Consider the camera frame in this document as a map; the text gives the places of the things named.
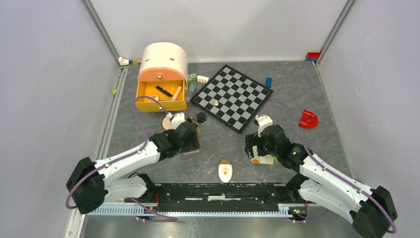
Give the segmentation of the white orange sachet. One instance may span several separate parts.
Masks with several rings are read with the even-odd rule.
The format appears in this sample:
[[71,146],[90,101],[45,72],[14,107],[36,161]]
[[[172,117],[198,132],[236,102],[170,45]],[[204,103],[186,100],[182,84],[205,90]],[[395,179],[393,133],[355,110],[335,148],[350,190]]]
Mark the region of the white orange sachet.
[[272,165],[274,163],[274,159],[271,155],[266,155],[263,157],[257,156],[257,157],[252,158],[251,162],[254,164]]

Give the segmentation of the wooden handle makeup brush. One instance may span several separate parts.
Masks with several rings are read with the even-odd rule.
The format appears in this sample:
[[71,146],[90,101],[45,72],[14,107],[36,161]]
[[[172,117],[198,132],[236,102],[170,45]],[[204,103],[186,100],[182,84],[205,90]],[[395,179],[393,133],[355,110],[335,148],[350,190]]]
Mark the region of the wooden handle makeup brush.
[[175,91],[174,95],[172,96],[172,100],[179,100],[179,95],[181,94],[182,86],[178,86],[177,90]]

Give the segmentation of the small round pink jar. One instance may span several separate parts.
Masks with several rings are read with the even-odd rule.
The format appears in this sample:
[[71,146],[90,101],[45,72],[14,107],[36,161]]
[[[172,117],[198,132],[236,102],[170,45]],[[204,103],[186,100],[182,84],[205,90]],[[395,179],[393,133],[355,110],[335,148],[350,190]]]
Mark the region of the small round pink jar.
[[157,95],[151,95],[148,99],[149,102],[159,101],[159,97]]

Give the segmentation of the yellow drawer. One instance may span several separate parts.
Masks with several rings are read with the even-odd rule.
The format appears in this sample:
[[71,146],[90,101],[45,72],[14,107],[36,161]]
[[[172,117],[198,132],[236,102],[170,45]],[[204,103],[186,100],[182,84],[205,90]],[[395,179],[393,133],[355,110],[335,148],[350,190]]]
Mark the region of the yellow drawer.
[[[156,89],[156,86],[160,86],[174,95],[178,86],[182,86],[179,100],[172,100],[171,97],[160,92]],[[151,96],[157,95],[159,97],[159,103],[161,103],[165,109],[169,112],[173,111],[184,111],[187,109],[187,103],[185,100],[185,89],[187,87],[185,80],[174,80],[174,81],[152,81],[152,82],[138,82],[136,98],[139,96]]]

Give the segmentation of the black tube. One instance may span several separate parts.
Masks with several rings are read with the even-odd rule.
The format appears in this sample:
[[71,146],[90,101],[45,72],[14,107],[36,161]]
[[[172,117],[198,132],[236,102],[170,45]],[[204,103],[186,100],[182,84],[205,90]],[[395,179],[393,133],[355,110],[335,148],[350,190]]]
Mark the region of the black tube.
[[164,88],[162,88],[160,86],[156,86],[156,89],[158,89],[160,92],[162,92],[163,94],[167,95],[168,97],[171,97],[171,98],[173,97],[173,95],[170,92],[168,92],[166,89],[164,89]]

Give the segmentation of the colourful eyeshadow palette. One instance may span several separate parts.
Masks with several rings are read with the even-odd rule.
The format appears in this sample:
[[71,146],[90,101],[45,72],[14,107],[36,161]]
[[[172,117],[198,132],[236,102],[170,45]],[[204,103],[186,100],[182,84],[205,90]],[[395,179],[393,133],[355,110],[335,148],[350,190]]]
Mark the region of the colourful eyeshadow palette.
[[188,151],[188,152],[183,152],[183,155],[189,155],[189,154],[194,154],[194,153],[198,153],[198,152],[199,152],[199,149]]

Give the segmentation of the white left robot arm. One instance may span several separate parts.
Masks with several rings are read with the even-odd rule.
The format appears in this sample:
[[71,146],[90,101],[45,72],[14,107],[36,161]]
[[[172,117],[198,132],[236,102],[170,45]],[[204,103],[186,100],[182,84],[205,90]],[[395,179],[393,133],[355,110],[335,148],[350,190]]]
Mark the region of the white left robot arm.
[[66,208],[90,213],[105,201],[122,198],[140,198],[150,202],[156,189],[143,178],[123,178],[123,175],[143,166],[172,158],[197,141],[197,129],[182,122],[176,129],[169,129],[146,137],[145,141],[116,156],[92,161],[81,159],[70,175],[66,188]]

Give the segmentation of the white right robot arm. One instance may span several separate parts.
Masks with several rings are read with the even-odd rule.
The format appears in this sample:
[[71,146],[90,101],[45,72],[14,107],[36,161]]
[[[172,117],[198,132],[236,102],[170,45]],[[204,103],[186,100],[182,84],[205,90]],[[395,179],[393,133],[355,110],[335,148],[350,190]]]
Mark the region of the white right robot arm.
[[364,238],[381,238],[396,233],[398,217],[391,193],[384,187],[372,188],[328,165],[302,143],[292,143],[279,125],[245,137],[250,158],[275,157],[296,172],[286,184],[292,202],[302,199],[320,205],[352,224]]

